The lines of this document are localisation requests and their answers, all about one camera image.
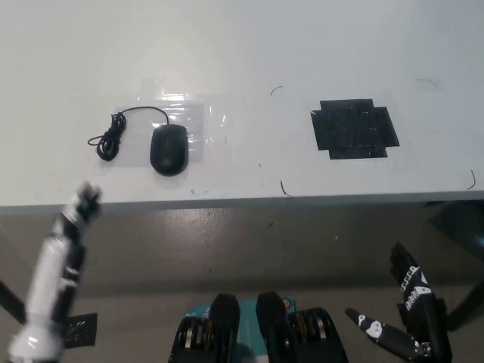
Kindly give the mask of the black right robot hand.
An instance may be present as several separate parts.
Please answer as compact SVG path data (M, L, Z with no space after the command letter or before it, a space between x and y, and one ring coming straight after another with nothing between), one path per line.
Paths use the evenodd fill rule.
M451 344L445 312L422 268L400 243L390 253L391 274L402 292L398 309L405 326L400 330L347 308L346 315L380 348L407 362L450 362Z

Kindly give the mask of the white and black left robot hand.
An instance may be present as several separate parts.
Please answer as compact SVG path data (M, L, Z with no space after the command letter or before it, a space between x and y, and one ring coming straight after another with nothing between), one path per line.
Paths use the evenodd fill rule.
M57 214L42 242L26 295L26 320L8 347L9 362L59 362L76 298L86 230L100 210L101 189L89 182Z

